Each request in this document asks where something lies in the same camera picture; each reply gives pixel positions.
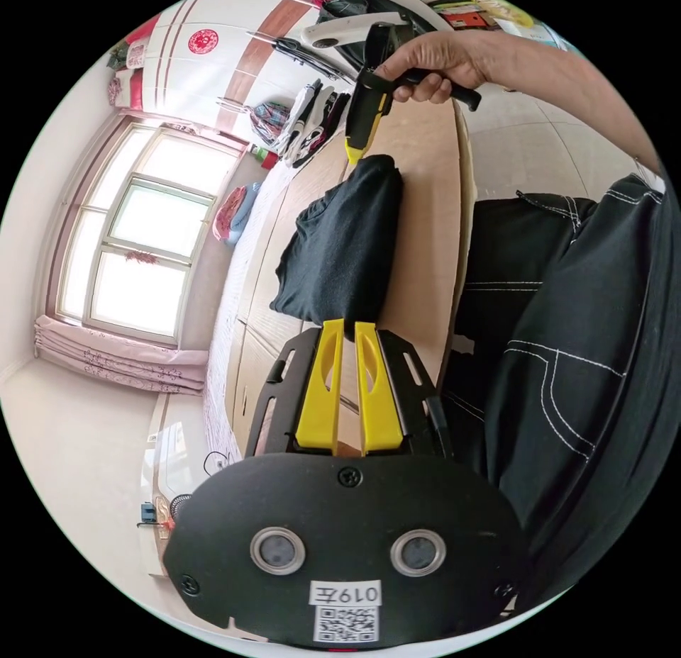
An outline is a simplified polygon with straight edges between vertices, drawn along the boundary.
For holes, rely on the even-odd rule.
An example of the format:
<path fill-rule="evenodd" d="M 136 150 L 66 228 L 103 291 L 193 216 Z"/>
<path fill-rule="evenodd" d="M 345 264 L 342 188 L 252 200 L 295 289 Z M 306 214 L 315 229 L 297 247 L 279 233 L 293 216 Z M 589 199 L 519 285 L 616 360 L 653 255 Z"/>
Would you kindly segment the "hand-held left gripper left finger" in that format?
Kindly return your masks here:
<path fill-rule="evenodd" d="M 344 321 L 324 322 L 296 431 L 297 444 L 303 450 L 335 452 L 338 448 L 343 343 Z"/>

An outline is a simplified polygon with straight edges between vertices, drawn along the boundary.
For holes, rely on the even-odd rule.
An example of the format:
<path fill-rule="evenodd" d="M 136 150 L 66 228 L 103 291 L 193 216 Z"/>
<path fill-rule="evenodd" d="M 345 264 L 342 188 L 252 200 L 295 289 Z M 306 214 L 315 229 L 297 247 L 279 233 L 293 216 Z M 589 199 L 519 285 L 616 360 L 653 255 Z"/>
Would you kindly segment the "person's right hand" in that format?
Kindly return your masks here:
<path fill-rule="evenodd" d="M 418 84 L 396 88 L 394 99 L 443 104 L 456 84 L 477 90 L 487 83 L 485 64 L 490 36 L 487 31 L 468 30 L 420 35 L 399 47 L 375 74 L 394 82 L 410 69 L 425 70 L 427 75 Z"/>

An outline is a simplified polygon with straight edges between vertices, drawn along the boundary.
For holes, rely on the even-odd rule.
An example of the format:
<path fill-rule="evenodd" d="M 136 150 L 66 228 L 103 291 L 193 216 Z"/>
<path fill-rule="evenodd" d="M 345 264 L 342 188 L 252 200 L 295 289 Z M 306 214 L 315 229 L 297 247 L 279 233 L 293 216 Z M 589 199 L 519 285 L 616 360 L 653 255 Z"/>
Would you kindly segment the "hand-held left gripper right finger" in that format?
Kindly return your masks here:
<path fill-rule="evenodd" d="M 355 354 L 362 455 L 396 452 L 402 427 L 375 324 L 355 324 Z"/>

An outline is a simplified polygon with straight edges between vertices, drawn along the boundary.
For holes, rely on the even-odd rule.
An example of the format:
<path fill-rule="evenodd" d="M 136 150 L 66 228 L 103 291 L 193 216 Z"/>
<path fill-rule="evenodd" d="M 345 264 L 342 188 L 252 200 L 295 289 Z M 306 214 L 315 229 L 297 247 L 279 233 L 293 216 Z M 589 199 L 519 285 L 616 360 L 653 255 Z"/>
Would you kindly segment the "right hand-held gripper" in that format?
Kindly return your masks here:
<path fill-rule="evenodd" d="M 363 49 L 363 66 L 345 120 L 345 151 L 351 165 L 356 165 L 371 147 L 380 121 L 390 112 L 394 90 L 414 87 L 432 73 L 427 69 L 411 68 L 391 82 L 375 74 L 385 60 L 415 37 L 415 30 L 409 23 L 376 23 L 370 27 Z"/>

